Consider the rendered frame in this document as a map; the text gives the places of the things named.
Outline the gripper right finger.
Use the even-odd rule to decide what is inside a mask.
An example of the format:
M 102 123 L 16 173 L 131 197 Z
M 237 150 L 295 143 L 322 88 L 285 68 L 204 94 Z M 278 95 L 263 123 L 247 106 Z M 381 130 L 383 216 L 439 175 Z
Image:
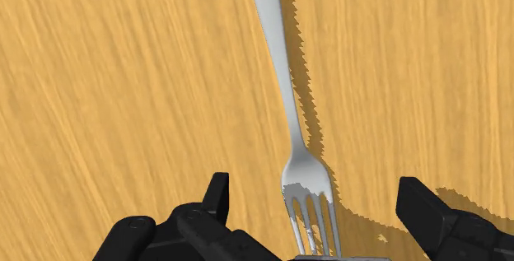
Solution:
M 431 261 L 514 261 L 514 235 L 449 207 L 415 177 L 400 177 L 395 212 Z

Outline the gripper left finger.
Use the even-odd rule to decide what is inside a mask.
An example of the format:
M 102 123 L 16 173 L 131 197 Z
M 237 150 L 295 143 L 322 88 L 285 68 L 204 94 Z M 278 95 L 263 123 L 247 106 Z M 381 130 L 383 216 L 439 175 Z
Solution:
M 243 230 L 226 227 L 229 174 L 211 178 L 203 201 L 173 209 L 157 225 L 147 216 L 117 221 L 92 261 L 281 261 Z

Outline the silver metal fork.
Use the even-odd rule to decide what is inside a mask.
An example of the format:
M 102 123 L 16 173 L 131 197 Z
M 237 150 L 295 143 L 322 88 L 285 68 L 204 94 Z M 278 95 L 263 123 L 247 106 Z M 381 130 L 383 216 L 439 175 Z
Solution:
M 329 223 L 333 234 L 335 253 L 338 257 L 341 257 L 341 244 L 329 173 L 324 165 L 307 150 L 301 135 L 301 126 L 298 119 L 287 58 L 281 2 L 280 0 L 254 1 L 278 80 L 291 138 L 291 155 L 283 168 L 281 190 L 297 241 L 297 247 L 301 254 L 305 253 L 293 206 L 294 202 L 298 202 L 300 206 L 311 252 L 313 254 L 317 253 L 311 229 L 311 219 L 307 209 L 307 200 L 311 199 L 315 207 L 315 216 L 318 221 L 324 254 L 329 254 L 328 235 L 325 229 L 320 200 L 320 197 L 324 196 L 329 211 Z

